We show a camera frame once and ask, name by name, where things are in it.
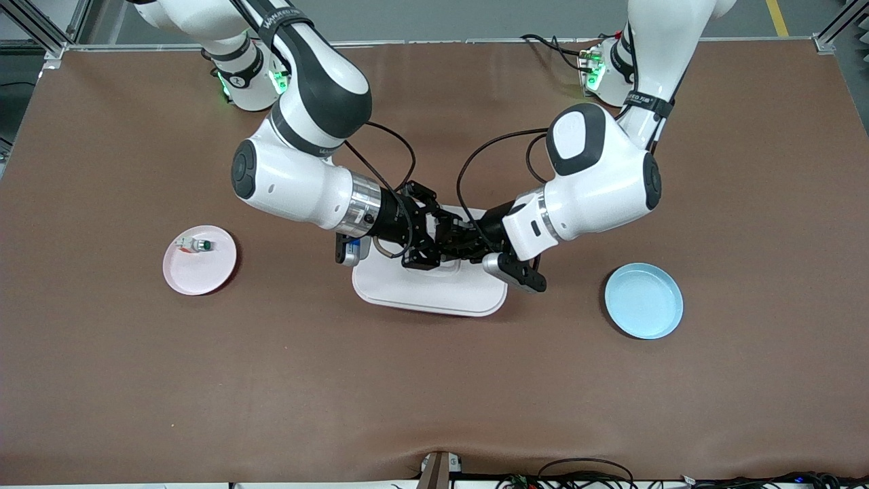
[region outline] pink plate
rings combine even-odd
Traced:
[[[181,237],[207,239],[212,251],[186,253],[175,246]],[[235,268],[235,241],[228,232],[216,226],[197,226],[179,234],[169,243],[163,255],[163,276],[176,292],[201,296],[220,287]]]

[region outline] brown table mat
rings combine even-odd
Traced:
[[[523,44],[346,52],[444,204],[479,144],[580,101],[557,53]],[[566,456],[644,479],[869,471],[869,142],[811,42],[701,44],[658,209],[548,251],[549,291],[482,319],[368,305],[334,235],[240,202],[230,160],[264,113],[223,103],[208,71],[195,52],[71,52],[38,84],[0,182],[0,483],[404,478],[434,449],[466,472]],[[403,175],[389,136],[353,140]],[[474,163],[472,206],[535,186],[526,142]],[[234,233],[242,260],[190,298],[160,263],[197,224]],[[658,341],[601,309],[607,274],[636,261],[685,297]]]

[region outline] black cable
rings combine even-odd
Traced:
[[[510,480],[511,477],[512,477],[512,476],[509,476],[509,475],[508,475],[506,478],[499,480],[499,481],[498,481],[498,485],[495,486],[494,489],[501,489],[501,485],[504,484],[505,482],[508,482],[508,481]]]
[[[791,472],[789,474],[773,477],[770,479],[748,479],[744,477],[738,477],[735,479],[722,479],[722,480],[698,480],[694,483],[693,489],[705,488],[705,489],[767,489],[767,486],[773,486],[777,489],[780,489],[779,486],[775,484],[775,482],[806,482],[804,479],[810,479],[810,482],[814,489],[825,489],[821,480],[815,477],[814,474],[810,472],[802,473],[802,472]]]
[[[566,49],[562,48],[561,43],[558,42],[558,37],[556,37],[556,36],[552,36],[552,42],[548,42],[546,39],[544,39],[543,37],[540,37],[536,34],[526,34],[525,36],[522,36],[521,38],[525,39],[525,40],[534,39],[536,41],[540,41],[541,43],[543,43],[543,45],[545,45],[546,47],[548,47],[551,50],[557,50],[558,53],[561,55],[561,59],[563,59],[564,62],[567,63],[567,66],[570,66],[574,70],[582,71],[583,73],[591,73],[592,72],[590,69],[588,69],[584,66],[579,66],[578,64],[574,64],[569,59],[567,59],[568,54],[571,56],[579,56],[580,52],[574,51],[574,50],[566,50]]]
[[[543,177],[541,177],[540,175],[538,175],[537,172],[534,171],[534,167],[531,165],[531,150],[533,150],[534,145],[537,144],[537,142],[540,141],[541,139],[543,139],[544,137],[546,137],[546,133],[540,134],[539,136],[532,139],[530,143],[528,143],[528,148],[525,150],[525,165],[528,167],[528,171],[531,173],[531,176],[534,177],[534,179],[537,180],[538,182],[545,185],[546,180],[543,179]]]
[[[575,484],[576,480],[587,480],[588,484],[585,484],[584,486],[589,486],[592,483],[596,482],[596,483],[603,484],[604,486],[606,486],[609,489],[620,489],[620,486],[618,483],[625,482],[633,489],[639,489],[637,487],[637,485],[634,483],[633,478],[626,479],[626,478],[618,476],[618,475],[613,475],[613,474],[609,474],[609,473],[605,473],[605,472],[598,472],[598,471],[570,472],[570,473],[562,474],[561,476],[558,476],[558,478],[566,480],[567,484],[569,486],[574,487],[574,488],[576,487],[576,484]]]
[[[537,478],[539,479],[540,476],[543,474],[543,471],[545,471],[549,467],[558,466],[561,464],[569,464],[569,463],[574,463],[574,462],[603,464],[606,466],[613,466],[613,467],[619,468],[620,470],[624,471],[624,473],[627,474],[628,481],[630,482],[631,487],[636,488],[636,484],[634,483],[634,474],[630,470],[628,470],[627,467],[623,466],[622,464],[618,464],[616,462],[611,462],[609,460],[594,459],[594,458],[589,458],[589,457],[578,457],[575,459],[561,459],[561,460],[555,460],[553,462],[549,462],[548,464],[541,467],[541,469],[539,471],[537,471]],[[574,475],[575,473],[576,472],[571,472],[570,474],[566,474],[566,475]]]
[[[654,154],[655,149],[658,148],[658,131],[660,131],[660,125],[664,121],[664,119],[659,118],[658,123],[654,126],[654,131],[652,132],[652,137],[649,139],[648,144],[646,144],[646,151]]]
[[[416,153],[414,152],[413,146],[411,146],[410,143],[408,142],[408,140],[405,139],[401,134],[389,129],[387,126],[385,126],[383,124],[378,124],[378,123],[371,122],[371,121],[368,121],[365,124],[370,125],[371,127],[376,127],[377,129],[379,129],[381,131],[386,131],[388,134],[391,134],[396,139],[401,141],[401,143],[404,144],[405,148],[408,148],[408,152],[410,153],[410,168],[408,169],[408,174],[404,176],[404,179],[401,181],[401,183],[395,187],[395,189],[397,191],[400,190],[401,188],[404,187],[404,185],[406,185],[408,183],[408,181],[410,181],[410,177],[411,177],[411,175],[414,174],[414,169],[416,169]]]
[[[634,30],[631,28],[630,23],[627,24],[626,31],[622,32],[621,35],[628,35],[631,38],[631,63],[634,64],[634,90],[637,90],[637,83],[640,80],[640,66],[637,64],[637,47],[634,45]]]
[[[30,85],[31,87],[36,87],[36,84],[33,82],[11,82],[8,84],[0,84],[0,87],[11,87],[12,85]]]
[[[540,41],[544,46],[548,47],[550,50],[559,50],[559,48],[556,47],[556,45],[557,45],[557,43],[558,43],[558,37],[555,37],[555,36],[552,36],[553,42],[554,42],[555,44],[550,43],[549,41],[547,41],[547,40],[544,39],[543,37],[538,36],[538,35],[536,35],[536,34],[526,34],[525,36],[522,36],[521,39],[525,39],[526,41],[527,41],[528,39],[533,39],[533,40],[535,40],[535,41]],[[567,54],[569,54],[569,55],[571,55],[571,56],[579,56],[579,55],[580,55],[580,52],[579,52],[579,51],[566,50],[566,49],[564,49],[564,48],[561,48],[561,51],[563,51],[563,52],[565,52],[565,53],[567,53]]]
[[[389,182],[386,181],[386,178],[384,178],[383,175],[381,175],[380,172],[377,171],[377,169],[375,169],[375,167],[372,166],[371,163],[369,163],[368,160],[365,159],[365,157],[359,151],[357,151],[356,148],[354,148],[349,141],[344,141],[344,144],[347,145],[347,147],[353,152],[353,154],[356,155],[356,157],[359,158],[360,161],[362,161],[362,164],[364,164],[369,171],[374,173],[375,177],[377,177],[377,179],[380,180],[381,184],[383,184],[383,187],[389,190],[390,193],[392,193],[392,196],[395,198],[395,202],[398,203],[398,207],[401,209],[402,212],[404,212],[404,218],[408,221],[408,243],[404,245],[404,248],[401,251],[392,255],[390,258],[403,257],[410,249],[410,246],[414,243],[414,223],[410,220],[410,213],[408,212],[407,207],[404,206],[404,202],[401,200],[401,197],[389,185]]]
[[[459,171],[459,177],[455,180],[455,195],[459,198],[459,204],[461,204],[461,208],[464,209],[465,214],[468,215],[468,222],[470,222],[474,226],[474,228],[477,230],[477,233],[480,235],[480,238],[492,251],[496,251],[494,243],[492,243],[492,241],[487,238],[485,234],[483,234],[483,229],[480,227],[480,224],[477,223],[477,220],[474,219],[474,216],[471,216],[471,211],[468,209],[468,205],[465,204],[465,199],[461,196],[461,180],[465,176],[465,171],[468,170],[468,167],[469,165],[471,165],[471,162],[474,161],[474,158],[476,158],[477,155],[482,153],[483,150],[485,150],[492,144],[503,141],[504,139],[509,139],[511,137],[525,136],[527,134],[540,134],[546,131],[548,131],[548,128],[545,127],[540,129],[529,129],[526,131],[511,132],[509,134],[504,134],[503,136],[498,136],[495,139],[491,139],[487,141],[483,146],[477,148],[476,151],[474,151],[474,153],[472,153],[471,156],[468,158],[468,161],[466,161],[465,164],[461,167],[461,171]]]

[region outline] green indicator light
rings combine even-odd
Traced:
[[[281,95],[283,92],[287,91],[287,78],[281,72],[275,73],[274,71],[270,71],[272,76],[272,84],[275,86],[275,91],[277,91],[278,95]]]
[[[220,80],[220,85],[223,87],[223,95],[225,95],[227,98],[230,98],[231,96],[229,94],[229,89],[226,88],[226,80],[223,79],[223,75],[221,75],[219,72],[217,73],[217,79]]]
[[[597,90],[598,87],[600,87],[600,81],[607,73],[606,68],[607,67],[604,63],[598,63],[598,65],[594,67],[592,72],[588,74],[586,86],[589,90]]]

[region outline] yellow floor line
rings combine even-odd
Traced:
[[[779,35],[779,37],[788,37],[790,34],[787,33],[787,26],[785,25],[785,18],[781,16],[781,9],[779,8],[779,0],[766,0],[766,7],[769,9],[769,16],[773,18],[773,25],[775,26],[775,33]]]

